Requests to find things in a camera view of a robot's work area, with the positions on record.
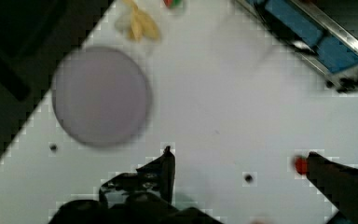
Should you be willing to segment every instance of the white surface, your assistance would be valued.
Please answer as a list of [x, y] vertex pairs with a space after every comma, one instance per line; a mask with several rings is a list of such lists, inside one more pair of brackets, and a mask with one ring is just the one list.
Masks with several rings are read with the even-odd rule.
[[358, 95], [323, 90], [313, 71], [226, 0], [186, 1], [176, 14], [149, 2], [165, 24], [160, 43], [129, 47], [114, 31], [112, 7], [86, 44], [124, 49], [143, 67], [154, 97], [145, 132], [112, 150], [83, 147], [60, 128], [47, 94], [1, 160], [0, 224], [47, 223], [61, 204], [97, 199], [105, 180], [167, 144], [177, 161], [177, 206], [195, 204], [230, 224], [324, 223], [331, 203], [289, 161], [319, 150], [358, 164]]

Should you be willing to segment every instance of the red cap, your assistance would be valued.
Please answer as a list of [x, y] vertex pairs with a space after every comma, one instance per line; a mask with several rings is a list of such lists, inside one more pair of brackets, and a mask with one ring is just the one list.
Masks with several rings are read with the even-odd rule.
[[295, 161], [296, 170], [301, 175], [306, 175], [308, 172], [308, 162], [307, 159], [298, 157]]

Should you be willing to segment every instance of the small red object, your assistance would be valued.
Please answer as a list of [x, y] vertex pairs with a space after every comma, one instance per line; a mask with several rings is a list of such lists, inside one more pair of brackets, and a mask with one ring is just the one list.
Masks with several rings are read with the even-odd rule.
[[296, 170], [301, 175], [306, 175], [308, 172], [308, 162], [305, 158], [297, 158], [295, 162]]
[[171, 7], [173, 0], [164, 0], [165, 6]]

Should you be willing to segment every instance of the yellow object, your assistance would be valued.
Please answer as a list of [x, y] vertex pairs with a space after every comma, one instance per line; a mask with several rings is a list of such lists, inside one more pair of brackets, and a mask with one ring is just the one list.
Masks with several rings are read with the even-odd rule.
[[154, 20], [146, 12], [139, 9], [133, 0], [123, 0], [123, 2], [132, 8], [128, 39], [139, 42], [142, 36], [146, 36], [158, 40], [159, 30]]

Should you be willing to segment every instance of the gray plate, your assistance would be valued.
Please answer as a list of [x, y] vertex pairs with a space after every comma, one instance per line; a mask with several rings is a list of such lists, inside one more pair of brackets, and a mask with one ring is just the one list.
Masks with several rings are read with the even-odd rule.
[[150, 105], [142, 70], [110, 48], [66, 57], [53, 79], [52, 95], [61, 126], [78, 142], [94, 147], [109, 147], [137, 134]]

